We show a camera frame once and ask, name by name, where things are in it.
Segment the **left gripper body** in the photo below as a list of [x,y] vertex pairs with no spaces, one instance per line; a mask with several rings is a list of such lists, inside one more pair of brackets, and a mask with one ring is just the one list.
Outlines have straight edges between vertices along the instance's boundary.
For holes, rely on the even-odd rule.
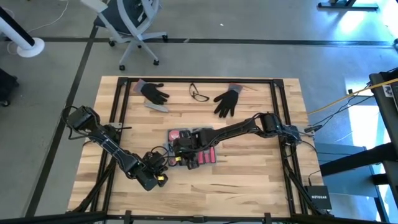
[[155,186],[163,187],[168,176],[165,171],[168,167],[163,164],[140,163],[134,170],[134,177],[146,191],[151,191]]

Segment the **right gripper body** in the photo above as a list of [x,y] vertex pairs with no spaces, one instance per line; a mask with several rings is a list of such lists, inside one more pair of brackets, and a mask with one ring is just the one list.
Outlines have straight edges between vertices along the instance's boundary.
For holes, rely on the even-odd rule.
[[172,149],[176,156],[195,157],[198,152],[205,150],[205,146],[210,146],[214,137],[215,130],[212,128],[182,130],[179,137],[173,140]]

